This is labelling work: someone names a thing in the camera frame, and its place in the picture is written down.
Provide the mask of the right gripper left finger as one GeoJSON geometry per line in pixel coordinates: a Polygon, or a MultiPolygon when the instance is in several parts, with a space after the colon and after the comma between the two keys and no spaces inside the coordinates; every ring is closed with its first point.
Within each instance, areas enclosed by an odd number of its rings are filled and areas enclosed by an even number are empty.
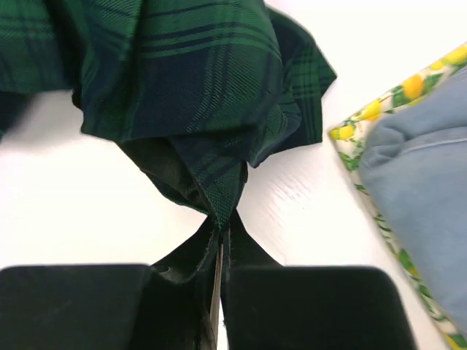
{"type": "Polygon", "coordinates": [[[151,266],[154,284],[214,284],[220,234],[211,217],[170,254],[151,266]]]}

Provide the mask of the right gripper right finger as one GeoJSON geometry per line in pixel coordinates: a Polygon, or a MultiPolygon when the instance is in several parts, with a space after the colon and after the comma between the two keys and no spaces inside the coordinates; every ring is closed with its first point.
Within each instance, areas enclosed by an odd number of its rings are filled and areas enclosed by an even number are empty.
{"type": "Polygon", "coordinates": [[[223,267],[242,266],[272,268],[281,264],[251,237],[235,209],[223,234],[223,267]]]}

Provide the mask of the dark green skirt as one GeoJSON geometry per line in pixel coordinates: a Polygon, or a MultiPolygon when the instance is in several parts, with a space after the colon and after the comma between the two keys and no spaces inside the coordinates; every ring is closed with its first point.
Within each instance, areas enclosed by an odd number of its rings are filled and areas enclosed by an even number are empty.
{"type": "Polygon", "coordinates": [[[321,142],[336,79],[313,37],[263,1],[3,1],[1,131],[66,90],[169,200],[223,226],[247,169],[321,142]]]}

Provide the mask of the light blue denim skirt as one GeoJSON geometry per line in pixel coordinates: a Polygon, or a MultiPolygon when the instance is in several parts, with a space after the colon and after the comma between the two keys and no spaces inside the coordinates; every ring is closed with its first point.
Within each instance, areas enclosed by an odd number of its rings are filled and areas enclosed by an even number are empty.
{"type": "Polygon", "coordinates": [[[434,300],[466,330],[466,71],[377,123],[359,175],[434,300]]]}

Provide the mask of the lemon print skirt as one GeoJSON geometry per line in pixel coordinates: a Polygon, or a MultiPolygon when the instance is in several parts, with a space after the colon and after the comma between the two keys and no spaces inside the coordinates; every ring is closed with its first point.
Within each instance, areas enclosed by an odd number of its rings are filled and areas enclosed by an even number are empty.
{"type": "Polygon", "coordinates": [[[466,71],[466,46],[461,45],[400,85],[387,91],[344,122],[330,130],[330,137],[343,162],[365,210],[375,221],[377,230],[392,256],[403,268],[412,289],[418,294],[425,310],[443,335],[450,349],[466,347],[466,330],[461,331],[434,300],[411,257],[402,247],[386,219],[379,212],[359,175],[360,159],[366,149],[366,139],[380,121],[423,101],[436,88],[460,70],[466,71]]]}

